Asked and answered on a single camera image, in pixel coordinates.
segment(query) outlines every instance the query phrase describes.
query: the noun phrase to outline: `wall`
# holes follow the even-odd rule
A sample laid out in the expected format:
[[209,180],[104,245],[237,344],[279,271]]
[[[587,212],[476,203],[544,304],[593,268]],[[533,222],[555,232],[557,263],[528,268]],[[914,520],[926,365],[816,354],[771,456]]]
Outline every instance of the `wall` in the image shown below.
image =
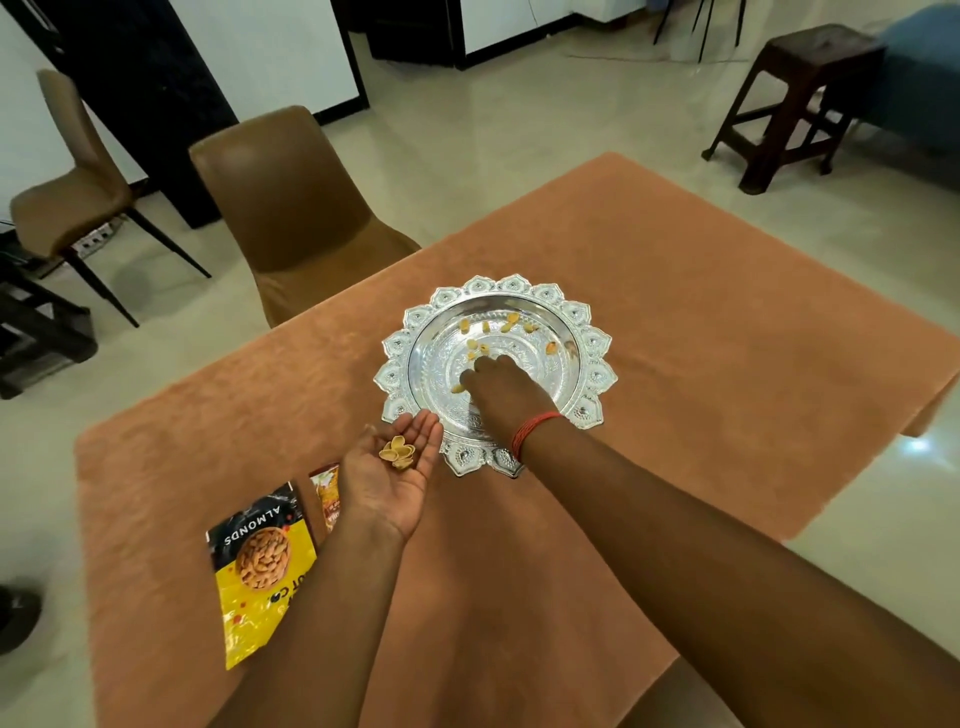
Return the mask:
[[[10,220],[10,200],[17,194],[73,166],[36,82],[39,68],[52,67],[0,6],[0,220]],[[143,179],[139,165],[91,116],[127,180]]]
[[464,45],[473,53],[570,13],[568,0],[460,0]]
[[240,121],[359,95],[329,0],[171,0]]

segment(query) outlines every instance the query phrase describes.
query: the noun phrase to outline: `wooden stool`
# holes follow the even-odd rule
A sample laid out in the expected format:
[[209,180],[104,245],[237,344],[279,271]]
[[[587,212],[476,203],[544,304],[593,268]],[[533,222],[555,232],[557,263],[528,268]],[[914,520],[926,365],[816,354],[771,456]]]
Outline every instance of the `wooden stool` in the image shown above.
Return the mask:
[[[827,109],[817,112],[807,108],[819,88],[830,85],[866,83],[864,76],[875,73],[883,60],[884,45],[871,36],[865,36],[843,25],[822,25],[791,33],[767,41],[743,82],[720,132],[709,149],[702,154],[709,161],[722,141],[747,160],[747,171],[740,181],[740,189],[748,195],[766,192],[770,180],[784,164],[826,155],[820,172],[829,174],[830,162],[840,146],[851,119],[827,119]],[[779,104],[739,113],[760,71],[766,71],[786,82],[786,97]],[[766,132],[759,144],[754,144],[733,127],[747,121],[770,116]],[[797,122],[809,122],[810,131],[799,147],[787,149]],[[818,131],[828,138],[813,142]]]

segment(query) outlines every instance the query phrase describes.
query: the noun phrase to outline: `forearm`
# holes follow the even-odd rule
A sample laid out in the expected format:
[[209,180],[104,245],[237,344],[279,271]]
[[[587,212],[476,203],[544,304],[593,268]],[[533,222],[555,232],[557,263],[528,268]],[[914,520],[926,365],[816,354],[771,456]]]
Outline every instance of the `forearm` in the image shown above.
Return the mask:
[[570,423],[538,427],[523,459],[748,728],[939,725],[960,711],[960,666],[939,647]]
[[[289,612],[270,644],[252,658],[242,685],[211,728],[268,725],[276,705],[263,695],[301,702],[296,715],[311,725],[353,728],[360,719],[367,682],[399,571],[403,540],[386,523],[345,512],[320,549]],[[278,680],[284,672],[315,675],[315,690],[292,691]]]

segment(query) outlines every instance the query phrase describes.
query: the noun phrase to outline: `yellow snack packet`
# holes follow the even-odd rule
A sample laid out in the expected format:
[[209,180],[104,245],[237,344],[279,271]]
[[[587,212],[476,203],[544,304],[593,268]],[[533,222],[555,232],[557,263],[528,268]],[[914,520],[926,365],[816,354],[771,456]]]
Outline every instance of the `yellow snack packet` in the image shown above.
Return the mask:
[[340,516],[340,491],[337,489],[337,475],[340,465],[328,465],[310,474],[310,482],[317,489],[317,497],[324,508],[326,532],[333,530],[333,526]]
[[224,618],[227,669],[273,636],[317,551],[293,483],[206,532]]

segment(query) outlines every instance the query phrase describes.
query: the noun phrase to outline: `ornate silver plate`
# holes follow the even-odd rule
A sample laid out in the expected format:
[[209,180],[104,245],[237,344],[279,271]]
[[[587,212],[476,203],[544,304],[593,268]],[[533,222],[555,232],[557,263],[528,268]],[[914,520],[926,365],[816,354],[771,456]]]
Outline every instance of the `ornate silver plate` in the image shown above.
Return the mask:
[[[511,313],[519,314],[519,321],[501,331]],[[526,330],[525,324],[536,330]],[[460,373],[473,366],[470,339],[486,345],[490,356],[512,356],[581,429],[603,422],[599,396],[616,382],[616,374],[603,358],[611,338],[590,325],[588,305],[566,301],[556,283],[531,285],[522,276],[477,276],[460,288],[438,288],[430,303],[408,308],[403,328],[383,342],[388,361],[373,381],[387,393],[386,422],[424,407],[440,415],[442,451],[457,475],[489,465],[517,477],[523,467],[484,432],[469,393],[451,391]],[[551,343],[556,353],[548,354]]]

